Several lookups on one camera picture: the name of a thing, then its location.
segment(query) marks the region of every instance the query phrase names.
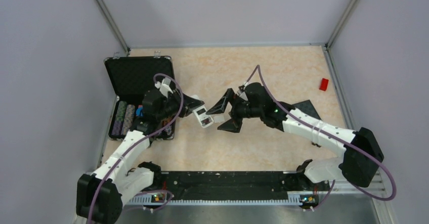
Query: black joint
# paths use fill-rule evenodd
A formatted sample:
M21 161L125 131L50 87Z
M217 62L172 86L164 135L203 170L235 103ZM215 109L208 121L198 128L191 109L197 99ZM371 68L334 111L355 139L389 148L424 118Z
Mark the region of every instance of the black joint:
M152 185L143 189L142 191L151 191L162 189L162 172L161 167L152 162L142 162L138 167L144 167L153 172Z
M308 166L308 164L310 164L310 162L312 162L313 160L312 159L309 159L309 160L305 160L301 165L299 165L297 168L296 168L296 172L297 173L304 173L304 171L306 170L306 167Z
M247 85L244 92L253 107L260 106L263 110L266 110L274 104L267 90L259 82Z
M183 94L183 101L183 108L179 115L181 118L192 114L192 110L204 105L204 101L192 98L186 94Z
M164 98L164 95L157 89L147 91L142 101L143 114L150 115L159 112L163 106Z
M362 149L379 162L384 160L384 155L372 131L362 127L354 133L352 145ZM347 146L345 148L343 163L338 166L343 176L354 185L368 187L378 170L378 165L362 153Z
M91 201L101 179L95 175L83 174L77 181L76 214L88 218ZM121 194L116 185L108 179L101 186L91 220L101 224L115 223L122 212Z

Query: gray floor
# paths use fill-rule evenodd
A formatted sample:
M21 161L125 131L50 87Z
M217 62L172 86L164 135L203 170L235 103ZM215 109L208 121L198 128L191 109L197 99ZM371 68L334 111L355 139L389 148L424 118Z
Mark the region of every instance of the gray floor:
M284 224L379 223L372 200L363 195L331 195L315 212L290 210L287 206L168 206L154 214L132 210L117 223L134 224Z

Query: white wall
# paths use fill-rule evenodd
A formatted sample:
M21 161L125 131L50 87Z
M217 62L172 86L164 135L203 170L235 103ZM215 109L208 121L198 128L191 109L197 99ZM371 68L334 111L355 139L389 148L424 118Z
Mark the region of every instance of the white wall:
M374 131L398 184L400 223L429 212L429 0L361 0L332 53L354 118Z
M1 223L71 223L95 166L120 51L94 0L0 0Z
M104 0L130 47L325 43L350 0Z

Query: blue object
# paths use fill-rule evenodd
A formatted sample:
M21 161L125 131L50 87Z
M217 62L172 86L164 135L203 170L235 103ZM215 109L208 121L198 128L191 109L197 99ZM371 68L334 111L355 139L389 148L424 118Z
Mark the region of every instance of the blue object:
M137 116L143 116L142 110L143 110L143 106L139 105L139 108L136 111L136 115Z

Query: wooden table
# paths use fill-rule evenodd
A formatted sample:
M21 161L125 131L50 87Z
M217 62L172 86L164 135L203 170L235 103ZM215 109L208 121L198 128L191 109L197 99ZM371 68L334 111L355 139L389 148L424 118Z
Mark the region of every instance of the wooden table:
M227 88L237 91L260 64L277 100L294 104L310 99L322 120L345 126L321 47L134 49L130 56L153 56L155 50L172 57L184 93L197 94L207 109ZM319 90L322 78L330 80L325 92ZM260 81L258 74L252 81ZM181 171L295 170L307 159L334 156L309 140L268 128L259 119L244 119L241 133L219 131L218 125L203 129L194 116L179 119L175 138L154 142L135 165L152 161L162 170ZM119 144L107 142L103 161Z

